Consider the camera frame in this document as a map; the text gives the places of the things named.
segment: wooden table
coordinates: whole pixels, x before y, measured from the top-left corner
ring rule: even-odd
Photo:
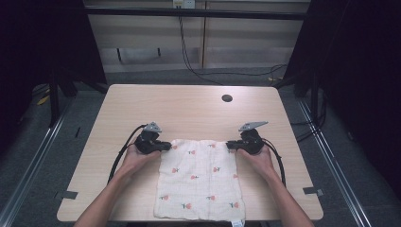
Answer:
[[[232,96],[233,101],[224,102],[223,95]],[[62,201],[58,219],[78,219],[106,186],[117,152],[139,125],[155,121],[163,130],[159,137],[162,141],[227,141],[240,139],[238,129],[244,123],[265,120],[269,124],[257,130],[283,157],[288,191],[310,218],[322,218],[323,210],[316,194],[304,193],[304,187],[313,185],[276,89],[117,84],[111,86],[106,95],[68,186],[68,191],[78,192],[78,195],[75,200]],[[279,219],[268,185],[239,155],[236,159],[246,219]],[[273,162],[279,172],[276,160]],[[111,220],[167,220],[153,216],[159,165],[160,159],[148,163],[132,177],[114,207]]]

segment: gray carpet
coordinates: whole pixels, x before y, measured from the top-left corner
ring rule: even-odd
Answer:
[[[214,69],[207,72],[235,71],[236,73],[260,74],[269,72],[269,70],[268,68]],[[274,75],[280,77],[282,72],[277,71]],[[224,85],[271,85],[268,75],[258,77],[240,75],[204,77]],[[213,84],[199,79],[187,70],[110,74],[108,81],[109,84]],[[13,226],[72,226],[73,224],[57,220],[56,214],[61,201],[56,200],[54,196],[56,192],[66,190],[104,98],[104,95],[92,91],[83,84],[78,84],[78,88],[78,95],[73,100],[60,132],[49,150],[44,164],[13,222]],[[292,93],[292,86],[280,89],[279,94],[286,108],[289,121],[305,121],[298,100]],[[50,120],[49,103],[36,106],[37,99],[38,97],[35,97],[32,101],[32,105],[20,127],[18,137],[10,147],[9,152],[0,161],[1,209],[23,176],[47,130]],[[301,135],[308,131],[308,126],[293,126],[293,131],[295,135]],[[400,201],[366,160],[360,146],[348,138],[347,132],[346,127],[328,105],[323,133],[372,225],[401,226]],[[324,195],[320,197],[324,217],[315,222],[316,226],[357,226],[313,137],[305,139],[299,146],[312,182],[315,187],[324,191]],[[110,226],[125,225],[126,223],[110,224]],[[270,226],[281,225],[279,221],[271,221]]]

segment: round hole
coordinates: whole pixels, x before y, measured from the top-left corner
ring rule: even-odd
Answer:
[[[224,96],[221,97],[221,99],[223,99],[223,101],[225,101],[225,102],[233,101],[233,97],[230,96],[230,95],[224,95]]]

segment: metal bracket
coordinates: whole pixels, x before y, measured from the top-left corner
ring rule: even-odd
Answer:
[[[62,192],[57,192],[56,195],[54,196],[54,199],[62,201],[62,199],[70,199],[74,200],[77,197],[78,192],[72,192],[72,191],[62,191]]]
[[[253,130],[254,128],[257,128],[259,126],[263,126],[268,124],[268,121],[258,121],[258,122],[248,122],[245,123],[245,125],[243,125],[241,128],[239,128],[238,131],[249,131],[249,130]]]
[[[144,127],[144,131],[162,132],[156,122],[151,122]]]
[[[306,195],[315,194],[315,193],[318,197],[324,195],[324,192],[322,189],[315,189],[314,187],[304,187],[303,190]]]

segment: electrical cable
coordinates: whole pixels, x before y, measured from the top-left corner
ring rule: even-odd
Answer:
[[[274,66],[270,69],[270,74],[271,74],[270,79],[271,79],[271,82],[270,82],[269,86],[272,86],[272,84],[274,83],[274,74],[273,74],[273,72],[275,72],[276,70],[273,70],[273,69],[274,69],[275,67],[278,67],[277,70],[279,70],[280,68],[285,67],[285,66],[287,66],[287,65],[286,65],[286,64],[276,64],[276,65],[274,65]]]
[[[275,148],[274,144],[271,143],[271,141],[269,141],[267,139],[263,139],[263,143],[266,146],[268,146],[273,151],[274,155],[276,156],[278,165],[280,167],[281,182],[283,183],[283,185],[285,187],[287,187],[287,184],[286,184],[286,173],[284,171],[283,162],[281,161],[281,156],[278,154],[277,149]]]
[[[274,66],[270,69],[269,72],[267,72],[267,73],[260,73],[260,74],[244,74],[244,73],[230,73],[230,72],[229,72],[229,73],[200,73],[200,72],[195,72],[195,70],[194,70],[194,69],[192,68],[192,66],[191,66],[191,63],[189,62],[188,54],[187,54],[187,51],[186,51],[185,38],[184,38],[184,35],[183,35],[183,18],[182,18],[182,17],[179,17],[179,22],[180,22],[180,32],[181,32],[183,62],[185,63],[186,68],[187,68],[190,72],[192,72],[193,74],[195,74],[195,76],[197,76],[197,77],[200,78],[200,79],[204,79],[204,80],[206,80],[206,81],[213,82],[213,83],[218,84],[218,85],[223,85],[223,84],[221,84],[221,83],[219,83],[219,82],[216,82],[216,81],[213,81],[213,80],[210,80],[210,79],[206,79],[206,78],[203,78],[203,77],[201,77],[201,76],[209,76],[209,75],[240,75],[240,76],[249,76],[249,77],[259,77],[259,76],[264,76],[264,75],[272,74],[273,72],[275,72],[275,71],[281,69],[282,67],[287,66],[286,64],[277,64],[277,65],[274,65]]]
[[[323,113],[321,113],[321,115],[318,117],[318,119],[322,119],[322,118],[323,118]],[[289,124],[292,126],[302,126],[302,125],[307,125],[310,123],[312,123],[312,121],[303,121],[303,122],[295,122],[295,123],[289,122]]]
[[[308,131],[306,133],[298,135],[296,137],[298,143],[304,141],[306,138],[308,138],[309,136],[311,136],[312,134],[314,134],[316,132],[319,132],[322,129],[322,127],[324,125],[324,122],[325,122],[325,118],[326,118],[326,108],[327,108],[326,106],[327,106],[327,97],[326,97],[325,94],[323,94],[323,102],[322,102],[322,106],[321,106],[321,112],[322,113],[318,117],[318,124],[316,125],[316,127],[315,127],[315,129],[313,131]]]
[[[109,183],[110,180],[112,179],[112,177],[114,176],[115,169],[117,168],[117,165],[118,165],[118,163],[120,162],[120,159],[121,159],[121,157],[123,156],[124,152],[125,152],[126,149],[128,148],[130,140],[132,139],[132,137],[136,134],[136,132],[137,132],[139,129],[142,129],[142,128],[144,128],[145,126],[146,126],[146,125],[141,125],[141,126],[139,126],[138,128],[136,128],[136,129],[131,133],[130,137],[128,138],[127,142],[124,144],[123,148],[118,152],[118,155],[117,155],[117,157],[115,158],[115,161],[114,161],[114,163],[113,163],[112,170],[110,171],[110,176],[109,176],[109,180],[107,181],[107,183]]]

